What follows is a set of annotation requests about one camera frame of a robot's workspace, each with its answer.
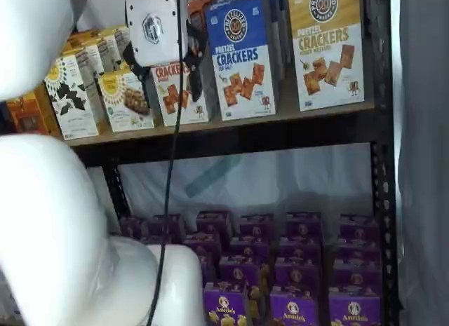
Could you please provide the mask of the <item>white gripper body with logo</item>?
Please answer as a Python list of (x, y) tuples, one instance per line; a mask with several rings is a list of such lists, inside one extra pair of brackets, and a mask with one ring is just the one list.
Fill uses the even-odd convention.
[(126, 0), (126, 22), (136, 62), (153, 67), (188, 52), (187, 0)]

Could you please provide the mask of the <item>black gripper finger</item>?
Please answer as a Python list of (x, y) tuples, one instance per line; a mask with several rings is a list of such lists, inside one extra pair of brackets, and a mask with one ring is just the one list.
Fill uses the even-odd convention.
[(149, 67), (143, 67), (138, 64), (133, 52), (132, 43), (129, 42), (123, 50), (124, 61), (129, 66), (130, 70), (137, 76), (141, 82), (145, 82), (149, 76)]
[(185, 55), (185, 65), (189, 68), (187, 88), (192, 95), (193, 102), (197, 102), (203, 91), (199, 67), (205, 55), (208, 37), (205, 31), (196, 28), (188, 20), (186, 26), (189, 46)]

